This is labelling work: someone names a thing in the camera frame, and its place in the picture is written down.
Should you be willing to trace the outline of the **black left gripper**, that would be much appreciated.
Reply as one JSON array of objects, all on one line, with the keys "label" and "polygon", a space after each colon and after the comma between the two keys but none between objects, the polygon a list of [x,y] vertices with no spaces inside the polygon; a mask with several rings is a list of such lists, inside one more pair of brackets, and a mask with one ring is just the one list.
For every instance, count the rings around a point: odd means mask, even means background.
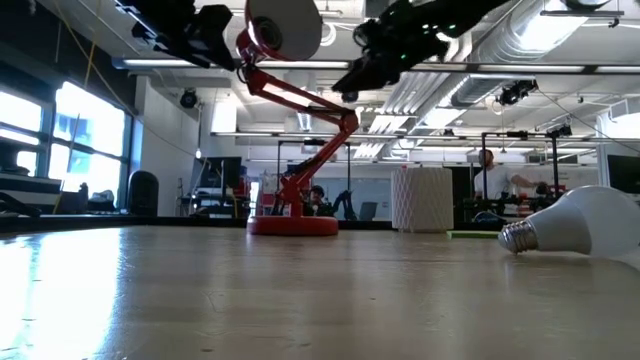
[{"label": "black left gripper", "polygon": [[161,20],[149,16],[135,15],[132,35],[139,42],[150,46],[156,52],[163,52],[193,65],[210,68],[211,62],[226,69],[235,70],[236,62],[224,39],[224,31],[233,17],[224,4],[205,5],[198,12],[198,21],[205,49],[194,47],[192,40],[194,16],[186,18],[170,16]]}]

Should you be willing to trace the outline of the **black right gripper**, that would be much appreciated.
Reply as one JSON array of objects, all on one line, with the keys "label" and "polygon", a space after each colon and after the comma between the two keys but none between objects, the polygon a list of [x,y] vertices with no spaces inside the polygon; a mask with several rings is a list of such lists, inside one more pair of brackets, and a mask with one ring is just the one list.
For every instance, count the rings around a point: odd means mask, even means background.
[{"label": "black right gripper", "polygon": [[391,4],[377,18],[355,28],[353,40],[361,48],[361,57],[353,61],[353,69],[332,90],[348,93],[380,89],[385,79],[398,78],[426,59],[435,57],[443,62],[450,47],[438,38],[444,20],[448,20],[444,4]]}]

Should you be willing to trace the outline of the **red desk lamp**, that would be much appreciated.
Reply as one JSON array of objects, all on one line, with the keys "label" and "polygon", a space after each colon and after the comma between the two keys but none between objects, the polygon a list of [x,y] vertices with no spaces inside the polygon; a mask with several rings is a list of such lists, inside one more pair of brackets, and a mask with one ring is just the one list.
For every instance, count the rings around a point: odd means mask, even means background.
[{"label": "red desk lamp", "polygon": [[238,68],[249,93],[273,103],[334,124],[338,133],[319,152],[280,180],[278,205],[287,215],[259,215],[247,221],[252,235],[333,236],[339,231],[334,217],[306,216],[303,187],[358,128],[354,110],[334,104],[309,91],[280,80],[258,67],[266,58],[297,62],[315,55],[321,44],[323,19],[314,0],[246,0],[246,28],[238,35]]}]

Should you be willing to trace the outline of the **white lightbulb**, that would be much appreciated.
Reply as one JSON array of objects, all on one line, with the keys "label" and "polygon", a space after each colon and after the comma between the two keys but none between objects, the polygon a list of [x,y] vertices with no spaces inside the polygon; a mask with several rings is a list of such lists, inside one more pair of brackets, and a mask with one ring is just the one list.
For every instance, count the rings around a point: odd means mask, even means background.
[{"label": "white lightbulb", "polygon": [[640,204],[610,187],[575,188],[550,207],[505,225],[498,242],[513,254],[625,255],[640,250]]}]

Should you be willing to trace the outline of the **black computer monitor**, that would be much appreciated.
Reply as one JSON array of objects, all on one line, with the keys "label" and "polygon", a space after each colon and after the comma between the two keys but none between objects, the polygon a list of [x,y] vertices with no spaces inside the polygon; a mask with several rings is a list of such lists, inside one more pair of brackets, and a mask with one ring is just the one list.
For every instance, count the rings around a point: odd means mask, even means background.
[{"label": "black computer monitor", "polygon": [[236,188],[242,176],[241,157],[207,157],[199,160],[197,185],[206,188]]},{"label": "black computer monitor", "polygon": [[607,165],[611,187],[640,195],[640,157],[608,155]]}]

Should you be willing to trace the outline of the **white textured cup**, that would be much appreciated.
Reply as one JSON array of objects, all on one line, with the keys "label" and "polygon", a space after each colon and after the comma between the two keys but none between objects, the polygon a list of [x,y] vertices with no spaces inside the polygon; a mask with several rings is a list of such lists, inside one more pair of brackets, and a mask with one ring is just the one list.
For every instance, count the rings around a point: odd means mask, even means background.
[{"label": "white textured cup", "polygon": [[411,233],[443,233],[454,227],[450,169],[401,168],[391,174],[392,228]]}]

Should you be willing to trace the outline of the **person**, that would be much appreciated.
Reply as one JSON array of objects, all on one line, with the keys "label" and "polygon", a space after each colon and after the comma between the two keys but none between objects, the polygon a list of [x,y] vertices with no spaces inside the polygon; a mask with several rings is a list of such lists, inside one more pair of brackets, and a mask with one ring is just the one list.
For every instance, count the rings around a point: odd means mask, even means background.
[{"label": "person", "polygon": [[499,200],[513,187],[536,188],[542,182],[531,181],[515,170],[494,163],[493,152],[489,149],[479,151],[482,170],[474,177],[475,196],[488,200]]}]

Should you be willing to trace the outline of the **large bright window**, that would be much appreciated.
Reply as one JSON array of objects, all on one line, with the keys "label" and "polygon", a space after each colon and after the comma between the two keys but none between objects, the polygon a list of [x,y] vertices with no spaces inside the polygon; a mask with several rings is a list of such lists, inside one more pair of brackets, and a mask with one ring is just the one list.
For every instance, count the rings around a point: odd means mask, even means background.
[{"label": "large bright window", "polygon": [[90,195],[124,196],[131,117],[85,89],[65,82],[51,102],[0,86],[0,140],[22,148],[17,164],[31,177],[59,182],[63,191],[81,184]]}]

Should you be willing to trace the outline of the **cluttered background desk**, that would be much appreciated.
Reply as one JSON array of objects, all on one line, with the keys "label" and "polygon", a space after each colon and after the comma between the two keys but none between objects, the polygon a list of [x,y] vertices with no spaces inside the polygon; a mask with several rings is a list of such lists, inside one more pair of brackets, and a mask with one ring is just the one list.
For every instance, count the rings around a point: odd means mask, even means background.
[{"label": "cluttered background desk", "polygon": [[246,219],[250,215],[246,197],[198,192],[179,197],[180,214],[194,218]]}]

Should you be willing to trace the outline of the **black rounded chair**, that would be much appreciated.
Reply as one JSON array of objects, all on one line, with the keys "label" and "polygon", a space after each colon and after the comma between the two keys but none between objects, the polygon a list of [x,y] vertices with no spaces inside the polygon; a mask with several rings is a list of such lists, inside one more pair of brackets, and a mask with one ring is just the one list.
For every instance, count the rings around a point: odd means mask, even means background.
[{"label": "black rounded chair", "polygon": [[159,182],[150,172],[138,170],[129,178],[127,210],[130,214],[144,217],[158,216]]}]

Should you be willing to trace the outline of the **green sticky note pad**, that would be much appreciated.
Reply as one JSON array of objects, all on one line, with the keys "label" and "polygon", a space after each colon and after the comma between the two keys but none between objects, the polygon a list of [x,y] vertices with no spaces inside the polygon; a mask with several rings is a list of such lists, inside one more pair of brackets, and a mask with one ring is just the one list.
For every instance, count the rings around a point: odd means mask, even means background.
[{"label": "green sticky note pad", "polygon": [[499,233],[495,231],[453,230],[448,231],[449,239],[496,239]]}]

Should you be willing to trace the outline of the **thin black rig frame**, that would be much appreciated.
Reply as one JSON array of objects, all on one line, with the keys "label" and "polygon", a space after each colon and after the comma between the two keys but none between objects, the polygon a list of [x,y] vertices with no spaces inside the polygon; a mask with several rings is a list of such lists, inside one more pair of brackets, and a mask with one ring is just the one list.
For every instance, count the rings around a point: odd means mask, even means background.
[{"label": "thin black rig frame", "polygon": [[[299,175],[304,171],[308,171],[311,168],[310,162],[313,160],[313,158],[309,158],[300,164],[293,164],[293,165],[289,164],[287,167],[287,170],[285,172],[282,172],[280,170],[281,147],[284,144],[301,144],[302,146],[324,147],[327,144],[327,141],[321,140],[321,139],[311,139],[311,138],[303,139],[303,140],[279,140],[278,141],[278,145],[277,145],[277,180],[278,182],[276,186],[275,200],[271,210],[271,215],[284,214],[284,208],[286,203],[285,203],[285,200],[280,195],[281,189],[284,187],[282,181],[290,180],[295,175]],[[303,188],[301,188],[300,192],[302,195],[306,194],[309,196],[310,189],[311,188],[309,188],[308,190],[304,190]],[[350,159],[347,159],[347,189],[346,190],[352,193],[351,191],[351,160]],[[309,209],[309,198],[303,198],[303,213],[306,215],[311,214]]]}]

